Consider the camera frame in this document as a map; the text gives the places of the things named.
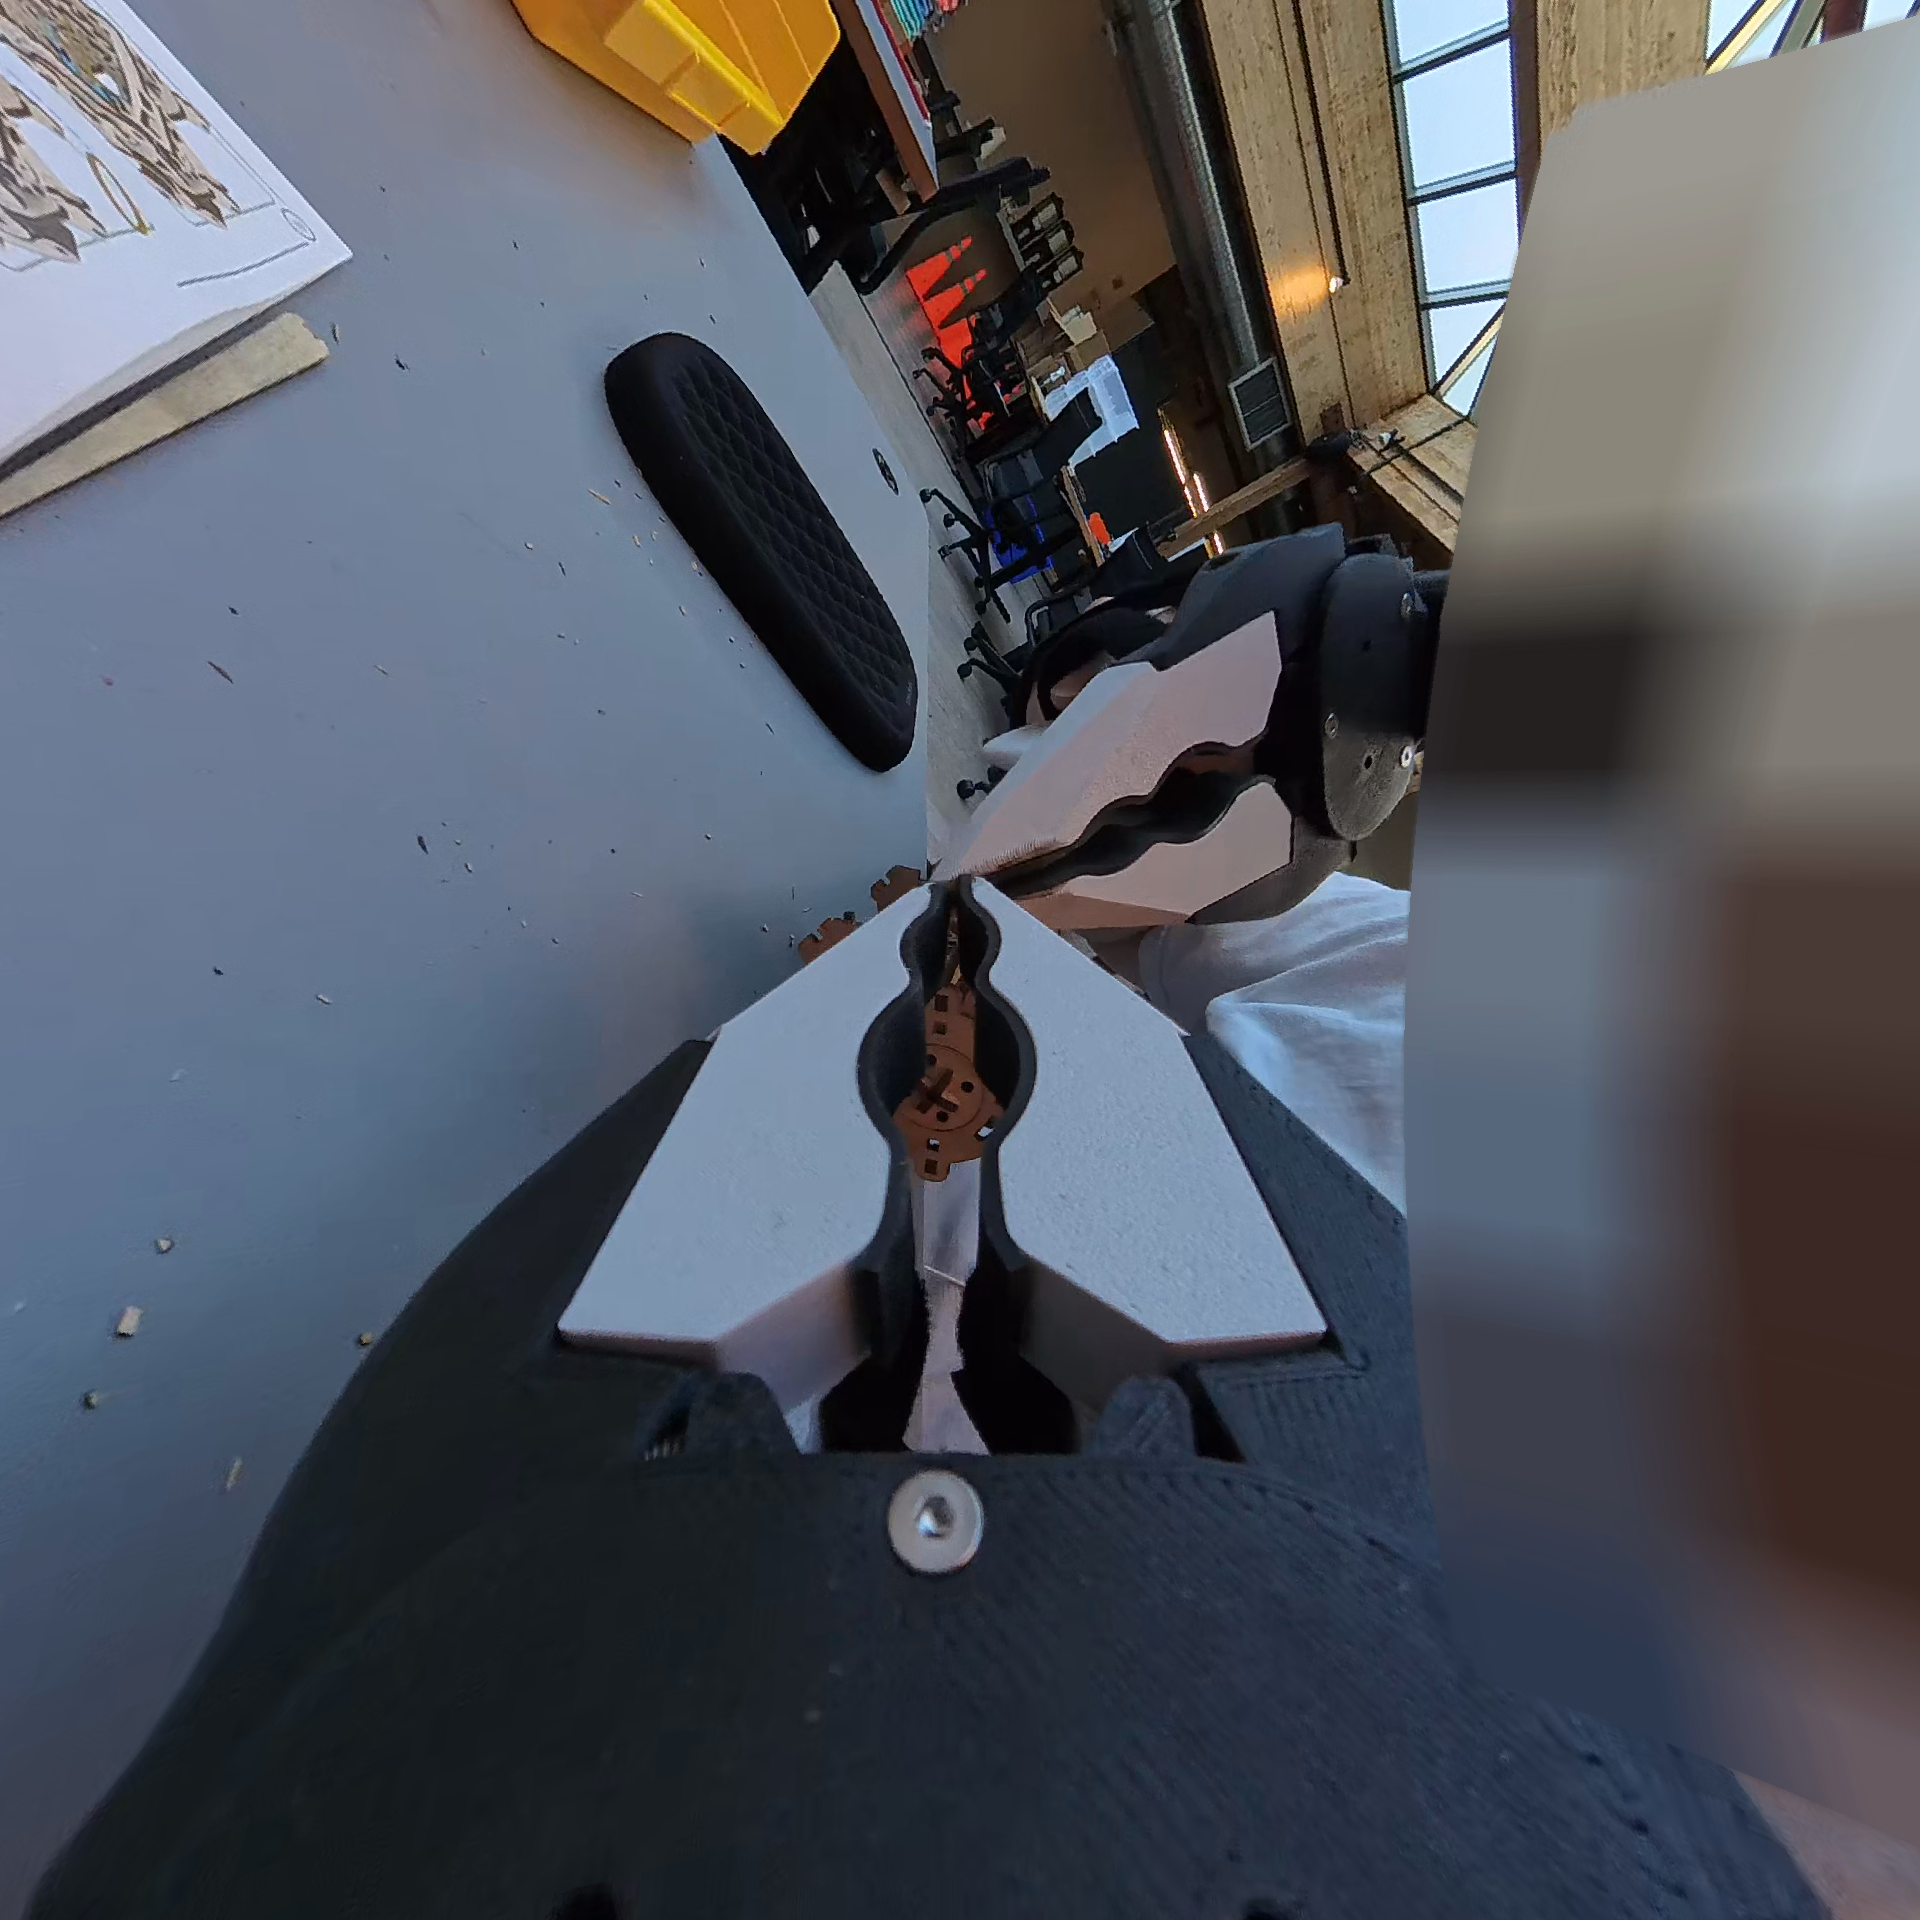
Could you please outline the grey desk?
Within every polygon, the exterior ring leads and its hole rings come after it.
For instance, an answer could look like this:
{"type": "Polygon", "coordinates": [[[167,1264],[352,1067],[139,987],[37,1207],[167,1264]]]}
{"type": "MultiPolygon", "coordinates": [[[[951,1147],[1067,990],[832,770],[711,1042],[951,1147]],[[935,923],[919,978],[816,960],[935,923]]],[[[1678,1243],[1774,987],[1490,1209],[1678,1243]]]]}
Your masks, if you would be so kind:
{"type": "Polygon", "coordinates": [[[715,146],[512,5],[137,5],[352,261],[329,343],[5,521],[2,1899],[446,1253],[923,850],[613,430],[718,350],[928,645],[905,457],[715,146]]]}

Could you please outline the row of office chairs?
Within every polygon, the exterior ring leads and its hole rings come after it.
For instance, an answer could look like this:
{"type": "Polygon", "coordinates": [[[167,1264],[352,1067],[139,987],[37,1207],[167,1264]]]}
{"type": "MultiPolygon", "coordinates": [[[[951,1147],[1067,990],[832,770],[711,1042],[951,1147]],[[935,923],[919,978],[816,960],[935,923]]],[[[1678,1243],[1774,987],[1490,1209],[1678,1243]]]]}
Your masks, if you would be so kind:
{"type": "Polygon", "coordinates": [[[974,571],[958,674],[994,679],[1013,713],[1022,672],[1070,617],[1099,599],[1173,606],[1207,551],[1193,544],[1179,560],[1189,505],[1109,357],[1045,393],[1015,386],[1010,363],[926,359],[946,370],[933,411],[958,430],[967,487],[921,494],[944,510],[942,558],[974,571]]]}

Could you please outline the silver ventilation duct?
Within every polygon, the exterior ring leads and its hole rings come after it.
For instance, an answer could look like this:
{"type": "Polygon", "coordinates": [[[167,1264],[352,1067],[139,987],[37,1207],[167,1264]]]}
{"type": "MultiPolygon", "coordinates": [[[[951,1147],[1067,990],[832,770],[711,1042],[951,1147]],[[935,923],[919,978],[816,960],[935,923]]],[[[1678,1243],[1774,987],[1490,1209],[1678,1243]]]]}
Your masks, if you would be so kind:
{"type": "Polygon", "coordinates": [[[1280,359],[1280,345],[1257,272],[1202,9],[1191,2],[1115,2],[1111,23],[1175,265],[1232,439],[1264,464],[1282,450],[1282,441],[1248,450],[1227,386],[1269,354],[1280,359]]]}

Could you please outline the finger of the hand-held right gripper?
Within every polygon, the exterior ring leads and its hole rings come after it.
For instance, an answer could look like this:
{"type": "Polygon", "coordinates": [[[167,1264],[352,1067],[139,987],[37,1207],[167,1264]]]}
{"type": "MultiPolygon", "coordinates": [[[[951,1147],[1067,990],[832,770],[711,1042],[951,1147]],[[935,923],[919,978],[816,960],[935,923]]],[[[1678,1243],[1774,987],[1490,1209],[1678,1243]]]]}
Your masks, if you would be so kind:
{"type": "Polygon", "coordinates": [[[1152,800],[1189,757],[1255,747],[1280,679],[1269,610],[1179,663],[1099,670],[981,802],[944,875],[992,878],[1063,855],[1115,809],[1152,800]]]}
{"type": "Polygon", "coordinates": [[[1291,839],[1271,777],[1179,775],[1170,811],[1122,807],[1081,848],[1019,878],[1019,905],[1056,930],[1182,926],[1285,873],[1291,839]]]}

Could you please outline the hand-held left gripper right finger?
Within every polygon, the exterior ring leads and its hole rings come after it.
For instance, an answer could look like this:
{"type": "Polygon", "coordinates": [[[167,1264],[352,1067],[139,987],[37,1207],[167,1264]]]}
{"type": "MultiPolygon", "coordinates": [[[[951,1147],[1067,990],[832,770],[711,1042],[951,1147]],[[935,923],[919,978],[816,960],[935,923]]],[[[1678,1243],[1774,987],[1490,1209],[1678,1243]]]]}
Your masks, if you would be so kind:
{"type": "Polygon", "coordinates": [[[978,1173],[958,1399],[987,1451],[1074,1451],[1131,1381],[1317,1353],[1328,1319],[1184,1031],[985,880],[955,885],[978,1173]]]}

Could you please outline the wooden mechanical model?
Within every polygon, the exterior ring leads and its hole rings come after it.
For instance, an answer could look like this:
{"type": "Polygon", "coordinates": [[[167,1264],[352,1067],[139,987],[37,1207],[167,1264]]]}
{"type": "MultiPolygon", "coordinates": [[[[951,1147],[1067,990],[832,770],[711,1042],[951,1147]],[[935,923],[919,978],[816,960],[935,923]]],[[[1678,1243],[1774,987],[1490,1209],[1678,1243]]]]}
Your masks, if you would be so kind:
{"type": "Polygon", "coordinates": [[[942,1184],[997,1143],[1017,1067],[990,1067],[981,1038],[992,955],[987,921],[969,896],[935,889],[944,958],[919,946],[930,923],[907,926],[928,878],[894,866],[873,887],[873,937],[905,937],[898,951],[843,951],[859,928],[830,919],[800,944],[807,967],[768,997],[763,1038],[784,1083],[779,1127],[811,1175],[866,1191],[882,1179],[880,1131],[905,1173],[942,1184]]]}

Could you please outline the black framed table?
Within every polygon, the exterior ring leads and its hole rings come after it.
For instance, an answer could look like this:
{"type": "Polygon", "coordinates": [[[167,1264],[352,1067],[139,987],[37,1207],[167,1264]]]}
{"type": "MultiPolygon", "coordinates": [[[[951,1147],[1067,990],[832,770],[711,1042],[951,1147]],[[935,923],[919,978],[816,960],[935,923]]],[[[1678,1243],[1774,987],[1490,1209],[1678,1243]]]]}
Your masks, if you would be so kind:
{"type": "Polygon", "coordinates": [[[800,107],[763,153],[729,151],[802,290],[841,267],[871,295],[939,222],[1019,208],[1049,181],[949,89],[933,39],[958,9],[832,2],[839,41],[800,107]]]}

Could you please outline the yellow plastic bin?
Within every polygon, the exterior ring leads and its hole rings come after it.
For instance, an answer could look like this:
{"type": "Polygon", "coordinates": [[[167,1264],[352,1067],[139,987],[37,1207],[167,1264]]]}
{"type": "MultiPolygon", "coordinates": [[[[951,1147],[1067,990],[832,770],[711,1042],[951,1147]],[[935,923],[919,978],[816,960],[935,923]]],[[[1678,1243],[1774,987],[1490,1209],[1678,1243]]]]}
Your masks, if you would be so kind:
{"type": "Polygon", "coordinates": [[[830,2],[517,2],[542,46],[686,142],[786,128],[841,30],[830,2]]]}

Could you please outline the thin plywood sheet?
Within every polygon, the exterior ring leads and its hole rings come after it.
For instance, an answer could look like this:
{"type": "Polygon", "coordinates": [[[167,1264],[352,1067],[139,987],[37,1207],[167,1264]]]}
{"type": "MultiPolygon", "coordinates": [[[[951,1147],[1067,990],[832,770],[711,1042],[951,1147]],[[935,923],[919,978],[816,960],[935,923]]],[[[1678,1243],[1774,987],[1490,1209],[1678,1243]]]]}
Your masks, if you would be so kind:
{"type": "Polygon", "coordinates": [[[2,480],[2,517],[9,519],[192,425],[270,393],[325,366],[327,359],[329,345],[322,336],[304,318],[281,313],[11,469],[2,480]]]}

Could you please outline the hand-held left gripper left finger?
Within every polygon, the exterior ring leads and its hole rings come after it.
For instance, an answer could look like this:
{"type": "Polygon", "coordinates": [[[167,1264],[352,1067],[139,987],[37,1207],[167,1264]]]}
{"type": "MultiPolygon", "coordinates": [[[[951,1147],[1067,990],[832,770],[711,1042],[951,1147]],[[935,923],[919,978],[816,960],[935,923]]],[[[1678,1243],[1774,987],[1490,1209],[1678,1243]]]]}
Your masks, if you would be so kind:
{"type": "Polygon", "coordinates": [[[910,889],[718,1026],[558,1333],[770,1387],[805,1451],[919,1298],[905,1141],[951,894],[910,889]]]}

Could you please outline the skylight windows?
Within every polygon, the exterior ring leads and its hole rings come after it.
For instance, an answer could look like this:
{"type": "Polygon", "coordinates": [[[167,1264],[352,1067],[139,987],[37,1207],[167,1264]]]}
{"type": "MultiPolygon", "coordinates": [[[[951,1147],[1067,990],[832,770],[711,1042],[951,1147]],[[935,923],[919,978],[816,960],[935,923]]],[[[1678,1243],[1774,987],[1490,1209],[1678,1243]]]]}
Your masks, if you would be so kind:
{"type": "Polygon", "coordinates": [[[1429,391],[1474,416],[1547,135],[1582,105],[1806,50],[1826,5],[1392,2],[1383,27],[1429,391]]]}

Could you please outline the instruction booklet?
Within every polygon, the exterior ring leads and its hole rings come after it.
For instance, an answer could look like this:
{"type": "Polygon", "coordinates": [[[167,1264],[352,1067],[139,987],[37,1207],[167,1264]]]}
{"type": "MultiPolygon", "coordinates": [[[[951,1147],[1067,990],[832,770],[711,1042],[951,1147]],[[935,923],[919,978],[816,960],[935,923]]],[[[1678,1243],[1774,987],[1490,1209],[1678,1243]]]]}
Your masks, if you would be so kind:
{"type": "Polygon", "coordinates": [[[130,7],[2,5],[5,464],[347,258],[130,7]]]}

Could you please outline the white sweatshirt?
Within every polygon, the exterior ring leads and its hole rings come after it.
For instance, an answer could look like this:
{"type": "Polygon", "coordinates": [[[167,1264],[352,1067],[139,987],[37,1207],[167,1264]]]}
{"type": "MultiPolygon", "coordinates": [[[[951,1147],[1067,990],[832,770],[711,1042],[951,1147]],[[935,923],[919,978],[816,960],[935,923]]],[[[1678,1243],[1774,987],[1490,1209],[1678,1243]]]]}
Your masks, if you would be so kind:
{"type": "Polygon", "coordinates": [[[1410,896],[1335,873],[1275,919],[1154,928],[1143,994],[1221,1045],[1397,1209],[1406,1207],[1410,896]]]}

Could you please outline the black wrist rest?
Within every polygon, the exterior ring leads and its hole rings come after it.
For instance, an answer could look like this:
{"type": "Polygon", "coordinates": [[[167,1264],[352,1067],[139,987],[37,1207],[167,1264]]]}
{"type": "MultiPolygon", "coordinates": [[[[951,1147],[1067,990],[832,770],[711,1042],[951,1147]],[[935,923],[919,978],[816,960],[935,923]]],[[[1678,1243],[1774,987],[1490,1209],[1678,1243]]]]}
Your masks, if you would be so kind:
{"type": "Polygon", "coordinates": [[[658,331],[603,373],[608,414],[654,491],[800,697],[866,768],[919,729],[905,635],[795,450],[706,343],[658,331]]]}

